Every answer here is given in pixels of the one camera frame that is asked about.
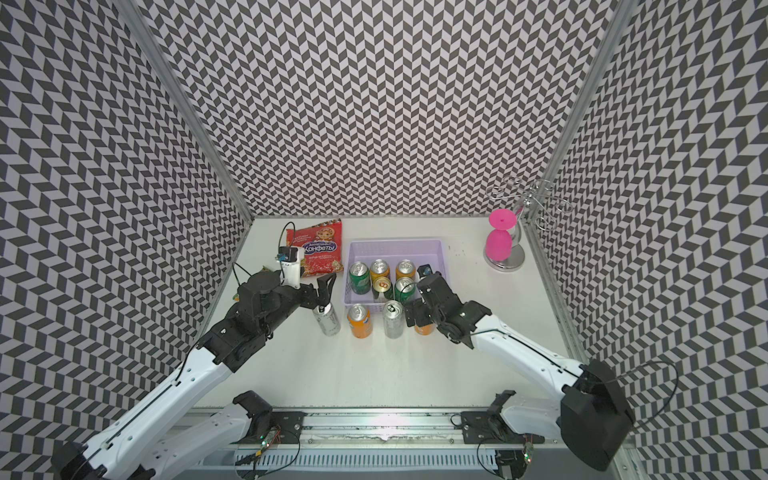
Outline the white Monster can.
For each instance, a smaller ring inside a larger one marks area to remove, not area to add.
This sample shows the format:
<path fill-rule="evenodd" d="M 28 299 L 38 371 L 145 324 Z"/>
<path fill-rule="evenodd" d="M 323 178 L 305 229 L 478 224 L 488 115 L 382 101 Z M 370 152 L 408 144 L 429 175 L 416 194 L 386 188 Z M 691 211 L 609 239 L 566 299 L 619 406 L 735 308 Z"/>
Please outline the white Monster can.
<path fill-rule="evenodd" d="M 389 339 L 399 338 L 405 329 L 405 312 L 400 302 L 390 300 L 384 305 L 383 322 Z"/>
<path fill-rule="evenodd" d="M 315 307 L 312 313 L 321 332 L 325 336 L 332 337 L 340 332 L 341 325 L 331 303 Z"/>

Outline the lavender plastic basket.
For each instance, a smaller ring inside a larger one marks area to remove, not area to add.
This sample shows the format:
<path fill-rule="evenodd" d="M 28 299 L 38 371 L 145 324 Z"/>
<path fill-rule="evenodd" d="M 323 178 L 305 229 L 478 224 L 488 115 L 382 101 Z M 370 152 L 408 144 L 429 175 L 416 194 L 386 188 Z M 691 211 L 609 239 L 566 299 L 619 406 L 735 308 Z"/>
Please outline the lavender plastic basket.
<path fill-rule="evenodd" d="M 429 264 L 451 283 L 443 242 L 438 238 L 390 238 L 352 241 L 346 251 L 346 267 L 362 262 L 370 267 L 375 260 L 384 260 L 390 267 L 389 278 L 396 281 L 398 264 L 410 260 L 415 267 Z"/>

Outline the orange Fanta can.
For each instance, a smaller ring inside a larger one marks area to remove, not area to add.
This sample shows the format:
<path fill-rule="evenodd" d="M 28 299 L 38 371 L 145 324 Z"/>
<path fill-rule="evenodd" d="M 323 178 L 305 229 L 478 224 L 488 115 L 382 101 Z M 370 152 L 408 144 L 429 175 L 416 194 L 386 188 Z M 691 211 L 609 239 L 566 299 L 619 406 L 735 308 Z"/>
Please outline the orange Fanta can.
<path fill-rule="evenodd" d="M 435 329 L 434 324 L 424 325 L 424 326 L 418 326 L 416 325 L 414 327 L 414 330 L 419 334 L 423 336 L 430 335 Z"/>

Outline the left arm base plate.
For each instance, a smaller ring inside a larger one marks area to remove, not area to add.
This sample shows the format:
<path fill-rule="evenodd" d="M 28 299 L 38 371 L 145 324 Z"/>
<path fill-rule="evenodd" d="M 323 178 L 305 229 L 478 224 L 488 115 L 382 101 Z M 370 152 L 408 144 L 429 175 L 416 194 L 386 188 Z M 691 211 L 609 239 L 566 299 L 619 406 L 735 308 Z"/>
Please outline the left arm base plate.
<path fill-rule="evenodd" d="M 262 414 L 258 419 L 249 419 L 247 430 L 235 444 L 255 445 L 266 440 L 270 431 L 276 431 L 276 443 L 298 444 L 302 434 L 306 413 L 299 410 L 276 411 Z"/>

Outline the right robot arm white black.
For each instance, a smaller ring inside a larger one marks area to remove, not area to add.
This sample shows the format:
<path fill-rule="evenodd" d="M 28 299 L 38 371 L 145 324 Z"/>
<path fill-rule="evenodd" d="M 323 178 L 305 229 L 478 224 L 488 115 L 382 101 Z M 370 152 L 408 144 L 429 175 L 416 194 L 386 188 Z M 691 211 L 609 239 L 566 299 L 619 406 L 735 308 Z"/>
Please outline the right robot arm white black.
<path fill-rule="evenodd" d="M 405 305 L 410 327 L 432 325 L 449 341 L 512 368 L 545 393 L 543 399 L 498 394 L 486 411 L 498 440 L 533 435 L 562 440 L 587 466 L 605 471 L 633 429 L 635 415 L 615 370 L 559 355 L 507 325 L 488 307 L 463 302 L 441 273 L 418 268 L 417 294 Z"/>

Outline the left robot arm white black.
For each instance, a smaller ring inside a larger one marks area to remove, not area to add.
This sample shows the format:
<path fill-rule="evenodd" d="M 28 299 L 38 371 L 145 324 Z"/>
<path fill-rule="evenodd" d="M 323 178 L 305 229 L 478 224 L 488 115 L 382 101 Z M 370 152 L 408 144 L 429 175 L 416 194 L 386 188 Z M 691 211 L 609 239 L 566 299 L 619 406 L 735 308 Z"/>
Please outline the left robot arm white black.
<path fill-rule="evenodd" d="M 238 288 L 238 300 L 196 342 L 173 373 L 127 413 L 83 443 L 54 450 L 57 479 L 172 478 L 218 448 L 272 428 L 272 406 L 254 391 L 172 438 L 167 432 L 202 397 L 237 372 L 297 309 L 331 303 L 337 276 L 290 285 L 260 271 Z"/>

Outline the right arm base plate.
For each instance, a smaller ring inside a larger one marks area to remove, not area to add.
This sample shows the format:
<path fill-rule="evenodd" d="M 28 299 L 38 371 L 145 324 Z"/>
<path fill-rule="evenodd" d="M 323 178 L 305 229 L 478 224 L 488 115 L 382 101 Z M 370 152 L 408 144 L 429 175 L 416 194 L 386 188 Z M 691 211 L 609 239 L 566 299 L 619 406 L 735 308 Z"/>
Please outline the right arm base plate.
<path fill-rule="evenodd" d="M 545 438 L 542 436 L 513 432 L 499 416 L 490 415 L 485 411 L 462 411 L 459 413 L 459 418 L 459 429 L 465 444 L 523 445 L 530 442 L 533 445 L 539 445 L 545 443 Z"/>

